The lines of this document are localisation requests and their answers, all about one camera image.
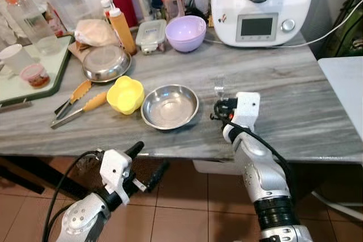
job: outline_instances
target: tile floor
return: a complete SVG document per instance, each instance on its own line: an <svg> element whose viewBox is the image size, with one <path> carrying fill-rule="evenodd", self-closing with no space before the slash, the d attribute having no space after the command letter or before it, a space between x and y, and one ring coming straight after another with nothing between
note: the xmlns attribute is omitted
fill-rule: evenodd
<svg viewBox="0 0 363 242"><path fill-rule="evenodd" d="M65 170L68 158L50 163ZM136 171L151 172L159 162L139 160ZM39 242L52 189L38 195L0 178L0 242ZM362 187L325 183L320 191L332 200L362 202ZM72 203L59 195L55 210ZM302 224L315 242L362 242L362 223L328 209L313 196L297 206ZM50 241L56 241L60 219ZM257 242L259 226L253 205L236 176L206 175L191 162L174 161L152 194L136 194L119 207L100 242Z"/></svg>

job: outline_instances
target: white kitchen appliance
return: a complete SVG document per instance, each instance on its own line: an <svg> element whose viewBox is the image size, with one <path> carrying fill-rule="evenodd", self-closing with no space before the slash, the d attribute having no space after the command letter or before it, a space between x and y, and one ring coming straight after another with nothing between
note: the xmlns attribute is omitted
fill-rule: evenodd
<svg viewBox="0 0 363 242"><path fill-rule="evenodd" d="M311 0L211 0L214 29L231 46L273 46L301 29Z"/></svg>

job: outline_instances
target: gray marble counter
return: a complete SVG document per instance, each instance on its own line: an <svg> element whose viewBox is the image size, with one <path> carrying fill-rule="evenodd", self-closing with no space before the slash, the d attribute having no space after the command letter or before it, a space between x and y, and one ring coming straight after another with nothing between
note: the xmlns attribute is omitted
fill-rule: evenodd
<svg viewBox="0 0 363 242"><path fill-rule="evenodd" d="M140 156L230 160L231 146L223 140L221 123L209 119L216 77L224 77L226 94L261 94L255 131L290 161L362 161L363 144L307 46L280 49L238 49L203 43L181 54L133 58L127 73L140 80L146 94L165 84L183 84L197 93L200 109L186 126L169 132L147 126L140 111L123 116L105 104L56 130L49 127L53 111L85 78L81 64L70 60L60 90L33 101L33 106L0 114L1 155L79 155L97 147L126 149L143 140ZM94 86L74 109L105 91Z"/></svg>

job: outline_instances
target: metal bowl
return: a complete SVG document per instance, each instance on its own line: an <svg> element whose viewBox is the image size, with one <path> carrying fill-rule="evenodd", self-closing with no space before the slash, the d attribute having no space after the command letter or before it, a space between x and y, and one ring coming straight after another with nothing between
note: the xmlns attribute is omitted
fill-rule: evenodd
<svg viewBox="0 0 363 242"><path fill-rule="evenodd" d="M181 85L167 85L147 95L141 116L151 127L171 130L189 123L198 108L199 100L192 90Z"/></svg>
<svg viewBox="0 0 363 242"><path fill-rule="evenodd" d="M131 56L115 45L100 46L87 54L82 71L92 82L110 82L126 73Z"/></svg>

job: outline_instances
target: purple bowl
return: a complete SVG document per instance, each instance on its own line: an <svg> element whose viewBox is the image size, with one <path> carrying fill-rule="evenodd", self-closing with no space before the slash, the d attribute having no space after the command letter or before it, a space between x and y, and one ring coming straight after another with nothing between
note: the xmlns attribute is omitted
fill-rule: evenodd
<svg viewBox="0 0 363 242"><path fill-rule="evenodd" d="M193 15L173 19L166 26L165 34L171 46L181 52L197 49L203 42L205 21Z"/></svg>

